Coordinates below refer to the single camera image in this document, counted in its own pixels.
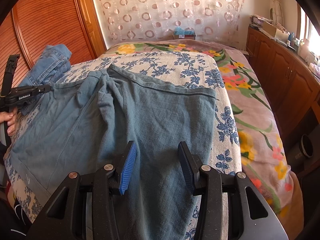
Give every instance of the window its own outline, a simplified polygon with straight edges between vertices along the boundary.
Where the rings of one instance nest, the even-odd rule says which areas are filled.
[[[309,20],[306,13],[300,8],[301,10],[301,25],[300,25],[300,39],[307,38],[309,40],[309,50],[313,53],[320,56],[320,36]]]

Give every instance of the denim jacket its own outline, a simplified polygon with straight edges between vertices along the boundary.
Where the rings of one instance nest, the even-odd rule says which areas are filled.
[[[47,45],[35,65],[21,81],[19,87],[55,83],[70,69],[70,57],[71,52],[64,44]],[[41,96],[42,94],[39,94],[36,98],[24,102],[19,107],[20,112],[23,115],[30,113]]]

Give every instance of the sheer curtain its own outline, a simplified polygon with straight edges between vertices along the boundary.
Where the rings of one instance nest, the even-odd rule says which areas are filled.
[[[283,25],[283,14],[280,0],[270,0],[270,8],[272,8],[273,24],[280,23]]]
[[[243,3],[244,0],[94,0],[107,47],[120,42],[169,40],[176,27],[194,30],[201,40],[236,46]]]

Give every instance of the white wall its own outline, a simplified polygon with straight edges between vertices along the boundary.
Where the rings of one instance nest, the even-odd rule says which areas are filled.
[[[298,23],[298,8],[296,0],[280,0],[282,14],[283,14],[283,26],[291,33],[297,34]]]
[[[265,18],[270,18],[270,0],[244,0],[244,4],[239,19],[239,47],[245,50],[247,42],[248,26],[250,15],[258,14]]]

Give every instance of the metal screw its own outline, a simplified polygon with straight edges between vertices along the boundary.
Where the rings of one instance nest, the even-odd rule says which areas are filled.
[[[211,167],[210,167],[209,165],[202,165],[202,166],[201,166],[201,169],[202,169],[203,171],[209,171],[209,170],[211,170]]]
[[[69,173],[69,178],[70,178],[70,179],[74,179],[74,178],[76,178],[77,176],[78,176],[78,173],[76,173],[75,171]]]
[[[111,171],[113,169],[113,165],[112,164],[106,164],[103,167],[106,171]]]
[[[245,173],[244,172],[238,172],[237,173],[237,176],[239,177],[239,178],[241,178],[241,179],[244,179],[245,177],[246,177],[246,175],[245,175]]]

